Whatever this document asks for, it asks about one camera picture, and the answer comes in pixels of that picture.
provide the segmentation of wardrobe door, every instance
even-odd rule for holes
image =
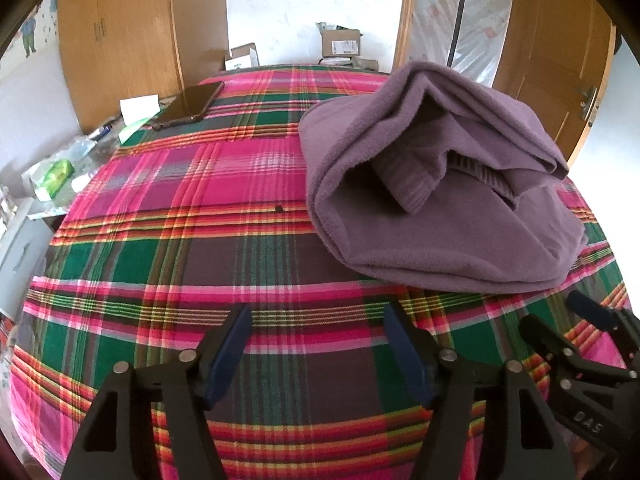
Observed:
[[[181,90],[170,0],[98,0],[111,103]]]
[[[172,0],[172,13],[184,86],[224,70],[229,53],[226,0]]]
[[[80,127],[88,133],[111,113],[101,85],[104,73],[98,0],[58,0],[60,57]]]

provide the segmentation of folded blanket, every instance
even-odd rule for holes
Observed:
[[[527,105],[423,62],[302,117],[312,222],[343,264],[434,290],[557,286],[584,247],[568,173]]]

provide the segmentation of plaid bedspread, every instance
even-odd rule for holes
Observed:
[[[465,356],[515,358],[544,390],[546,365],[518,336],[536,313],[584,354],[620,357],[563,306],[578,288],[629,307],[607,239],[570,181],[558,189],[588,247],[562,287],[515,296],[419,290],[366,278],[328,253],[305,206],[297,124],[318,100],[373,92],[384,75],[280,66],[223,75],[201,123],[131,137],[78,197],[24,306],[12,370],[20,436],[57,478],[113,364],[164,362],[193,348],[230,306],[254,332],[225,399],[209,414],[229,478],[405,479],[430,413],[410,397],[382,328],[398,298],[418,326]],[[462,478],[482,432],[476,404]],[[175,476],[161,411],[156,445]]]

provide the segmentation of smartphone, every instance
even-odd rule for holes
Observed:
[[[224,87],[222,81],[185,88],[151,123],[155,131],[180,124],[197,123]]]

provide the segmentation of white drawer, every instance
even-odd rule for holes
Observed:
[[[0,312],[16,320],[53,233],[42,220],[24,219],[0,266]]]

